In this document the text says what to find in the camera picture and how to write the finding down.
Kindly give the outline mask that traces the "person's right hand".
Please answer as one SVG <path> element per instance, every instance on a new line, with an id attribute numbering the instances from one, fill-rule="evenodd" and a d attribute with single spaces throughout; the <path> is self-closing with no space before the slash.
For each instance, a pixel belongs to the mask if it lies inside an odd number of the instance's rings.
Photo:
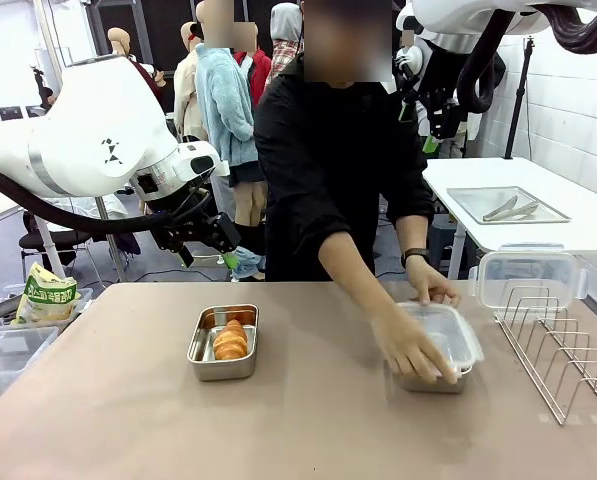
<path id="1" fill-rule="evenodd" d="M 419 321 L 397 304 L 373 318 L 371 327 L 394 374 L 417 377 L 427 384 L 438 378 L 457 383 L 454 370 Z"/>

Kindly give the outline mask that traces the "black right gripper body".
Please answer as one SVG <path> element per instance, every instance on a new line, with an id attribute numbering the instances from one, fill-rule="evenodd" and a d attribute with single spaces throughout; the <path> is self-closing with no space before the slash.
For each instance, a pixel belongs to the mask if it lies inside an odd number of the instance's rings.
<path id="1" fill-rule="evenodd" d="M 453 97 L 461 72 L 461 55 L 432 50 L 425 57 L 425 68 L 418 86 L 418 96 L 428 113 L 441 110 Z"/>

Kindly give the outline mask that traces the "person's left hand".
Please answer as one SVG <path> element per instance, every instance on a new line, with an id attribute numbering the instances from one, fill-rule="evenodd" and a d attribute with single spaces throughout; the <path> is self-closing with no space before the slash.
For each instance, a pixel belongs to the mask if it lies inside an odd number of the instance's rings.
<path id="1" fill-rule="evenodd" d="M 421 256 L 411 256 L 405 262 L 409 282 L 421 304 L 445 304 L 456 307 L 461 299 L 452 282 L 430 266 Z"/>

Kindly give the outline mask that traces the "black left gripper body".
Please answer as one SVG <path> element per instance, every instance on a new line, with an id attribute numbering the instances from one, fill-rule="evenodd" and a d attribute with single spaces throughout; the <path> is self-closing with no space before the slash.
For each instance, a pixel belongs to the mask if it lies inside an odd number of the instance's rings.
<path id="1" fill-rule="evenodd" d="M 150 210 L 164 218 L 150 228 L 152 235 L 213 235 L 218 231 L 212 197 L 171 197 L 151 202 Z"/>

